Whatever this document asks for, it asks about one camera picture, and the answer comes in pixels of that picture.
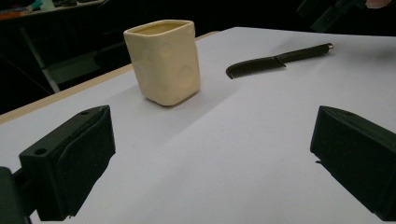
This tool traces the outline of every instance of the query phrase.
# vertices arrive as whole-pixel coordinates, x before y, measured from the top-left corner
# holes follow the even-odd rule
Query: cup
[[[124,31],[142,94],[159,105],[176,105],[200,89],[193,21],[154,21]]]

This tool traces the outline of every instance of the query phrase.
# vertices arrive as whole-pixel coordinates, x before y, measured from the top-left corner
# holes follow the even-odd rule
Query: comb
[[[238,77],[245,77],[268,70],[282,68],[286,67],[285,63],[318,57],[328,53],[332,48],[333,45],[328,43],[307,49],[298,49],[272,57],[247,60],[229,66],[226,69],[226,74],[230,79],[235,79]]]

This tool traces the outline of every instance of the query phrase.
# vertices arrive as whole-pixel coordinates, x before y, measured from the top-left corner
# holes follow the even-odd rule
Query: comb teeth
[[[234,79],[280,67],[286,67],[286,65],[283,64],[277,57],[269,57],[236,63],[228,67],[226,73],[230,79]]]

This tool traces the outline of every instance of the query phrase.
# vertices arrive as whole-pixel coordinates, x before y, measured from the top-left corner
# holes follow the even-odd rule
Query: wooden table edge
[[[218,31],[213,31],[213,32],[207,33],[205,35],[200,35],[200,36],[196,37],[196,40],[200,40],[200,39],[205,38],[207,36],[213,35],[213,34],[215,34],[217,32]],[[25,114],[31,113],[31,112],[33,112],[33,111],[35,111],[35,110],[37,110],[37,109],[39,109],[39,108],[41,108],[43,106],[50,105],[52,103],[55,103],[55,102],[57,102],[59,100],[62,100],[63,98],[66,98],[66,97],[71,96],[73,94],[76,94],[78,92],[87,90],[90,87],[96,86],[96,85],[98,85],[100,83],[103,83],[103,82],[113,78],[113,77],[117,77],[117,76],[119,76],[121,74],[124,74],[124,73],[126,73],[128,71],[131,71],[133,69],[134,68],[132,67],[131,64],[127,64],[127,65],[125,65],[125,66],[123,66],[121,68],[118,68],[118,69],[113,70],[113,71],[111,71],[109,73],[103,74],[103,75],[101,75],[99,77],[95,77],[95,78],[90,79],[90,80],[88,80],[86,82],[80,83],[80,84],[78,84],[78,85],[76,85],[74,87],[71,87],[69,89],[66,89],[64,91],[60,91],[60,92],[54,93],[54,94],[52,94],[50,96],[47,96],[45,98],[42,98],[42,99],[40,99],[38,101],[34,101],[34,102],[32,102],[32,103],[30,103],[28,105],[24,105],[24,106],[19,107],[17,109],[11,110],[11,111],[9,111],[9,112],[7,112],[5,114],[0,115],[0,124],[6,123],[6,122],[8,122],[10,120],[13,120],[13,119],[21,117],[21,116],[23,116]]]

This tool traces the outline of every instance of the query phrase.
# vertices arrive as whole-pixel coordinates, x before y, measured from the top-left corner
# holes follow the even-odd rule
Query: screw hole
[[[38,149],[38,150],[35,151],[35,154],[38,156],[38,155],[43,155],[43,154],[46,153],[46,152],[47,152],[46,149],[40,148],[40,149]]]

